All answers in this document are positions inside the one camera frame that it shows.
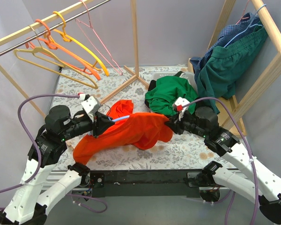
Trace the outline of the dark yellow plastic hanger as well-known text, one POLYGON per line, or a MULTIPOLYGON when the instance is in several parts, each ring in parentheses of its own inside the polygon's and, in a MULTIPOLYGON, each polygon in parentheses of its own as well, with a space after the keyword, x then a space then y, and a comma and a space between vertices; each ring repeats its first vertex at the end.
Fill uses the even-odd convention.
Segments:
POLYGON ((76 40, 75 38, 71 37, 70 35, 66 34, 65 32, 65 27, 66 27, 66 21, 63 18, 63 16, 57 12, 57 11, 53 11, 53 14, 57 15, 63 22, 62 25, 62 31, 54 29, 54 32, 57 32, 61 35, 61 37, 63 38, 63 41, 65 42, 74 42, 76 43, 79 47, 81 47, 82 49, 84 49, 87 53, 89 53, 96 61, 94 64, 90 64, 87 61, 84 61, 88 66, 90 66, 92 69, 95 69, 97 71, 101 71, 101 69, 103 70, 103 72, 105 73, 106 76, 109 76, 109 72, 106 68, 106 66, 103 64, 103 62, 89 49, 87 48, 85 45, 83 45, 82 43, 80 43, 78 40, 76 40))

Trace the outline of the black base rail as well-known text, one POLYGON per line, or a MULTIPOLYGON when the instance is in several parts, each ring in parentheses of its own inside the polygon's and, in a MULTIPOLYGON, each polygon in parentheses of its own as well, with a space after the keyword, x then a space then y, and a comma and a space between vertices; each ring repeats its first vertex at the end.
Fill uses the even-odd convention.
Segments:
POLYGON ((220 186, 200 175, 201 170, 91 171, 93 197, 185 196, 207 202, 220 200, 220 186))

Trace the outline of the floral table cloth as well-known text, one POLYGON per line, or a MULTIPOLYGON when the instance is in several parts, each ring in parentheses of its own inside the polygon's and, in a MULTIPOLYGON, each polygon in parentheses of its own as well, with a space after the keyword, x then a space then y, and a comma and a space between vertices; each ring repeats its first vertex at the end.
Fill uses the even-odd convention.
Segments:
MULTIPOLYGON (((151 76, 155 72, 178 72, 186 71, 186 67, 140 67, 140 77, 146 82, 151 81, 151 76)), ((89 89, 77 82, 68 80, 62 76, 58 78, 55 93, 74 95, 82 91, 95 96, 98 100, 104 99, 112 91, 127 81, 131 75, 124 72, 119 75, 114 69, 109 68, 109 76, 100 75, 101 80, 97 81, 98 89, 89 89)), ((134 104, 133 112, 149 112, 144 104, 146 93, 145 86, 135 81, 127 86, 119 94, 104 103, 100 112, 106 114, 109 107, 122 99, 132 100, 134 104)), ((81 103, 73 98, 55 97, 52 99, 52 106, 67 105, 70 108, 71 115, 82 109, 81 103)), ((74 148, 83 138, 83 135, 67 141, 74 148)), ((154 147, 148 150, 140 150, 133 145, 111 148, 100 151, 93 155, 88 161, 87 166, 91 170, 163 170, 163 169, 201 169, 211 161, 217 161, 226 168, 235 168, 231 163, 220 158, 210 151, 201 137, 184 132, 182 135, 174 134, 170 142, 158 141, 154 147)), ((73 150, 67 149, 59 158, 55 170, 67 170, 68 165, 74 164, 73 150)))

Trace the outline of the teal green shorts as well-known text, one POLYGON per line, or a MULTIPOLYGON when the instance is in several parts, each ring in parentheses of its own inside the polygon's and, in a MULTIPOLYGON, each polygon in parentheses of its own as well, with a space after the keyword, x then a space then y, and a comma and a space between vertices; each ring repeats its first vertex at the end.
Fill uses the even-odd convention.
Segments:
POLYGON ((267 37, 266 29, 259 24, 227 47, 215 46, 196 79, 199 97, 232 97, 236 81, 251 66, 267 37))

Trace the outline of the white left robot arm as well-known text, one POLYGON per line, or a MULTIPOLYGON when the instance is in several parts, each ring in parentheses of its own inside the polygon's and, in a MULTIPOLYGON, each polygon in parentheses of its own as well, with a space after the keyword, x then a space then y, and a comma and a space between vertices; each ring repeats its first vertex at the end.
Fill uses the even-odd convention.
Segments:
POLYGON ((65 105, 53 107, 45 117, 35 142, 28 153, 26 168, 19 187, 9 205, 0 210, 1 225, 43 225, 52 208, 73 188, 90 183, 90 169, 75 163, 66 174, 42 193, 44 183, 67 149, 66 141, 85 133, 93 137, 103 134, 114 121, 100 112, 90 118, 85 110, 71 117, 65 105))

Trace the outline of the wooden clothes rack left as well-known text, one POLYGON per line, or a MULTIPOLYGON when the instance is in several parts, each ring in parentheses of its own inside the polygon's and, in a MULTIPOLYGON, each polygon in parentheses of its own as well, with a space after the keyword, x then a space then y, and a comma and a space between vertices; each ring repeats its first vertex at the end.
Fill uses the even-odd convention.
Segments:
MULTIPOLYGON (((69 7, 62 9, 61 11, 59 11, 59 13, 64 16, 66 14, 69 14, 70 12, 79 9, 80 7, 83 6, 83 2, 84 3, 90 3, 93 0, 83 0, 83 1, 79 1, 77 3, 74 3, 72 5, 70 5, 69 7)), ((77 17, 89 12, 92 9, 98 8, 99 6, 107 3, 109 0, 106 0, 102 3, 99 3, 97 5, 95 5, 94 7, 87 9, 75 16, 72 16, 71 18, 69 18, 68 20, 66 20, 66 22, 70 22, 74 19, 76 19, 77 17)), ((117 95, 120 91, 122 91, 124 88, 126 88, 127 86, 129 86, 130 84, 132 84, 135 81, 139 81, 141 82, 145 88, 149 87, 149 84, 140 77, 139 74, 139 54, 138 54, 138 34, 137 34, 137 10, 136 10, 136 0, 131 0, 130 1, 130 6, 131 6, 131 19, 132 19, 132 27, 133 27, 133 47, 134 47, 134 62, 135 62, 135 67, 134 70, 135 72, 133 72, 131 69, 129 69, 127 66, 124 66, 124 69, 132 75, 132 77, 130 77, 126 82, 124 82, 122 85, 120 85, 117 89, 115 89, 113 92, 111 92, 108 96, 106 96, 101 103, 106 103, 108 100, 110 100, 112 97, 114 97, 115 95, 117 95)), ((44 18, 42 21, 47 23, 47 22, 52 22, 55 21, 58 18, 58 15, 50 15, 46 18, 44 18)), ((26 35, 27 33, 29 33, 30 31, 33 31, 32 28, 39 28, 41 26, 41 24, 39 22, 35 22, 29 26, 26 26, 14 33, 11 33, 3 38, 0 39, 0 46, 11 42, 12 40, 15 40, 21 36, 26 35)), ((19 46, 22 46, 26 43, 26 41, 15 45, 14 47, 11 47, 10 49, 7 49, 3 52, 0 53, 0 56, 14 50, 15 48, 18 48, 19 46)), ((0 72, 12 83, 12 85, 25 97, 25 98, 29 98, 28 95, 25 93, 25 91, 17 84, 17 82, 15 82, 15 80, 9 75, 9 73, 2 67, 2 65, 0 64, 0 72)), ((42 112, 42 110, 32 101, 31 105, 34 107, 34 109, 37 110, 37 112, 44 118, 45 117, 45 113, 42 112)))

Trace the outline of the orange t shirt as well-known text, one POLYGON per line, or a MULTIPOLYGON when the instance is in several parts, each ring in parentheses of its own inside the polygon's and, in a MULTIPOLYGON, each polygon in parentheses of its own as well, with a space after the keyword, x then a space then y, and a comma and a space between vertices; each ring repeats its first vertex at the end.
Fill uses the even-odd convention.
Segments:
POLYGON ((169 142, 173 131, 165 125, 169 119, 157 113, 133 112, 132 100, 119 100, 109 110, 113 119, 129 116, 115 122, 102 135, 94 138, 84 136, 73 151, 75 162, 86 165, 91 157, 105 149, 132 144, 141 150, 148 150, 158 141, 169 142))

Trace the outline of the black t shirt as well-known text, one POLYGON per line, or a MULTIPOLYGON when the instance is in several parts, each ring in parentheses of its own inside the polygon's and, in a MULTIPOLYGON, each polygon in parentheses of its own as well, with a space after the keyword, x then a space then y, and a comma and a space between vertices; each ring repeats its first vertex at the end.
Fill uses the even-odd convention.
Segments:
POLYGON ((156 80, 151 80, 148 87, 148 91, 152 91, 155 87, 156 87, 156 80))

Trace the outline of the white plastic basket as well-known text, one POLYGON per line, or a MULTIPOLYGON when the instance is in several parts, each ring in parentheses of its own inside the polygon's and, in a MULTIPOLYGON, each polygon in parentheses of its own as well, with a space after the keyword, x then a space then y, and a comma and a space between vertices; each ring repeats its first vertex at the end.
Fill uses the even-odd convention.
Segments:
POLYGON ((157 80, 159 78, 165 77, 165 76, 175 76, 177 72, 170 72, 170 71, 165 71, 165 72, 155 72, 151 76, 151 80, 157 80))

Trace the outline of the blue checkered shorts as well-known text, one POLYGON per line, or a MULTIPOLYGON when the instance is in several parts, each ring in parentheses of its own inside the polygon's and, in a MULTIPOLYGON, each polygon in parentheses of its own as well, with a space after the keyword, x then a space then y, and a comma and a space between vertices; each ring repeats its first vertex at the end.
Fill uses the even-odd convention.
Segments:
MULTIPOLYGON (((224 27, 220 34, 218 35, 217 41, 206 51, 206 53, 203 55, 203 57, 192 57, 190 58, 189 62, 193 66, 194 70, 194 76, 195 76, 195 82, 197 82, 197 79, 199 77, 199 73, 203 69, 203 67, 206 65, 207 61, 210 59, 213 49, 217 46, 224 47, 236 34, 239 32, 242 32, 246 29, 250 21, 252 20, 254 14, 252 13, 246 13, 244 15, 244 18, 241 20, 241 22, 237 25, 232 24, 224 27)), ((262 23, 260 21, 260 18, 258 16, 255 17, 252 25, 258 24, 259 26, 250 27, 245 33, 241 34, 240 36, 236 37, 229 45, 233 44, 234 42, 240 40, 241 38, 251 34, 256 28, 262 27, 262 23)))

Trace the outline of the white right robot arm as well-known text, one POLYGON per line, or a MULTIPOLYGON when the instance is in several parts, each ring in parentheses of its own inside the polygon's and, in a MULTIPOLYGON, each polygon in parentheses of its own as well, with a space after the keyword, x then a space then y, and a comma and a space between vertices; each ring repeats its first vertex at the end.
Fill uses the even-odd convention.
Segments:
POLYGON ((239 175, 212 161, 200 173, 189 179, 192 185, 225 186, 252 203, 271 222, 281 224, 281 178, 257 159, 251 159, 243 143, 219 126, 218 117, 209 107, 200 107, 194 114, 188 111, 170 117, 165 123, 176 134, 184 131, 204 138, 209 150, 230 162, 239 175))

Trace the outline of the green and white t shirt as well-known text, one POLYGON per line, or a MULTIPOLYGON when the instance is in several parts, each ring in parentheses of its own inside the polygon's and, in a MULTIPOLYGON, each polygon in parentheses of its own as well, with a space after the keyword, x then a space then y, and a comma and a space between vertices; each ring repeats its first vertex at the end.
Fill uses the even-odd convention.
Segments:
POLYGON ((194 73, 179 71, 174 76, 186 79, 189 84, 197 91, 197 84, 195 82, 194 73))

